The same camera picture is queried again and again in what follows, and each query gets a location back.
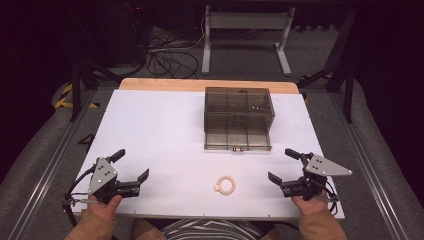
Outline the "person's striped clothing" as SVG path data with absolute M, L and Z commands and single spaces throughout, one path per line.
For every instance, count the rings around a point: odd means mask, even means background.
M 163 228 L 166 240 L 260 240 L 264 233 L 247 221 L 183 219 Z

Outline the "aluminium floor rail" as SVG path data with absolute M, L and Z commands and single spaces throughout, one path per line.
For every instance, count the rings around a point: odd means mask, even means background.
M 53 155 L 50 157 L 43 174 L 36 182 L 34 190 L 31 192 L 26 205 L 21 211 L 21 214 L 17 219 L 13 230 L 7 237 L 7 240 L 22 240 L 28 231 L 29 225 L 40 208 L 41 203 L 43 202 L 53 179 L 63 162 L 65 152 L 67 151 L 70 141 L 95 95 L 95 90 L 88 90 L 82 98 L 80 113 L 73 121 L 67 121 L 66 130 L 61 137 L 58 146 L 55 148 Z
M 352 123 L 347 121 L 344 115 L 343 104 L 337 94 L 330 93 L 329 99 L 336 109 L 336 112 L 349 136 L 349 140 L 353 145 L 356 159 L 362 174 L 370 188 L 371 194 L 378 206 L 378 209 L 385 221 L 385 224 L 394 240 L 411 240 L 405 228 L 402 226 L 392 203 L 390 202 L 386 190 L 384 189 L 379 177 L 374 170 L 368 155 L 355 131 Z

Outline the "person's leg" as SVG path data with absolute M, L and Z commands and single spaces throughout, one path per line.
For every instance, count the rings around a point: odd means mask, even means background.
M 166 240 L 164 235 L 144 219 L 132 221 L 130 240 Z

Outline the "transparent grey drawer box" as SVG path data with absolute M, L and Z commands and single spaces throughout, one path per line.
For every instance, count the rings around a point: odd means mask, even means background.
M 204 148 L 270 151 L 275 112 L 267 88 L 206 87 Z

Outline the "yellow black hazard tape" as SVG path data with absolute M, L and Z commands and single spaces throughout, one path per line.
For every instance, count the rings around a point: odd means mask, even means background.
M 69 83 L 66 85 L 66 87 L 63 89 L 58 101 L 54 104 L 55 108 L 60 108 L 60 107 L 64 107 L 64 108 L 73 108 L 73 103 L 72 102 L 67 102 L 66 98 L 69 95 L 69 93 L 72 90 L 72 83 Z M 89 108 L 90 109 L 98 109 L 100 107 L 100 103 L 90 103 Z

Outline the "white metal stand frame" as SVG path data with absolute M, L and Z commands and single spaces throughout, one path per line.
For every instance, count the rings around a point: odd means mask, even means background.
M 292 72 L 285 55 L 285 45 L 295 11 L 295 8 L 289 8 L 286 11 L 277 13 L 216 12 L 211 10 L 210 5 L 207 5 L 203 23 L 204 47 L 201 72 L 204 75 L 208 75 L 210 72 L 212 29 L 282 30 L 282 38 L 274 44 L 274 48 L 283 74 L 291 76 Z

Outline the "person's left hand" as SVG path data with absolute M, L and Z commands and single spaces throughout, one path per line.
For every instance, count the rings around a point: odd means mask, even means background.
M 116 210 L 122 201 L 120 195 L 114 196 L 108 204 L 98 202 L 98 199 L 91 195 L 89 200 L 93 200 L 93 203 L 87 205 L 87 210 L 94 215 L 103 218 L 108 221 L 114 221 L 116 216 Z

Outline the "white board sheet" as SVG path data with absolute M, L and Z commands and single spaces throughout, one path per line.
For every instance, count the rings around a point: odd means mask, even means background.
M 297 208 L 268 173 L 295 180 L 302 164 L 285 150 L 318 154 L 321 147 L 301 95 L 275 94 L 272 102 L 270 151 L 219 151 L 204 148 L 203 93 L 116 90 L 83 166 L 124 149 L 114 165 L 120 181 L 149 170 L 139 196 L 121 202 L 120 216 L 295 218 Z

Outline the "person's right hand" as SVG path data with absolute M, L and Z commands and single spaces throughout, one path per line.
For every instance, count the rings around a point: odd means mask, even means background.
M 310 215 L 313 213 L 327 211 L 328 210 L 328 201 L 327 201 L 327 192 L 322 191 L 320 195 L 314 196 L 309 200 L 304 200 L 301 196 L 294 196 L 291 198 L 291 201 L 298 208 L 301 216 Z

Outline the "black metal stand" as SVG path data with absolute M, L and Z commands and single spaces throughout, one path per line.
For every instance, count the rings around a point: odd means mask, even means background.
M 71 84 L 72 84 L 72 117 L 71 122 L 77 119 L 82 110 L 81 84 L 84 84 L 87 90 L 96 90 L 101 77 L 120 83 L 123 78 L 112 71 L 100 66 L 90 59 L 82 59 L 72 66 Z
M 348 123 L 352 122 L 351 108 L 354 83 L 354 69 L 351 51 L 349 50 L 349 38 L 356 13 L 356 10 L 349 11 L 323 69 L 311 76 L 305 76 L 297 83 L 297 87 L 301 89 L 330 74 L 331 77 L 325 86 L 327 92 L 336 93 L 342 85 L 345 86 L 343 114 Z

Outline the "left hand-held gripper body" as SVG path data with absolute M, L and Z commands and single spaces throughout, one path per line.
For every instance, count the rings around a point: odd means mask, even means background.
M 138 197 L 140 193 L 139 181 L 121 182 L 117 179 L 118 172 L 112 166 L 115 157 L 99 157 L 94 166 L 87 194 L 94 195 L 100 202 L 108 204 L 116 195 L 122 198 Z

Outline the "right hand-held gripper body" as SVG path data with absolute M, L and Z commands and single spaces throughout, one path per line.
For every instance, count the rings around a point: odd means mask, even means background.
M 323 156 L 314 153 L 300 153 L 303 175 L 295 181 L 282 182 L 280 188 L 285 197 L 301 196 L 309 200 L 325 189 L 329 176 L 349 176 L 353 171 Z

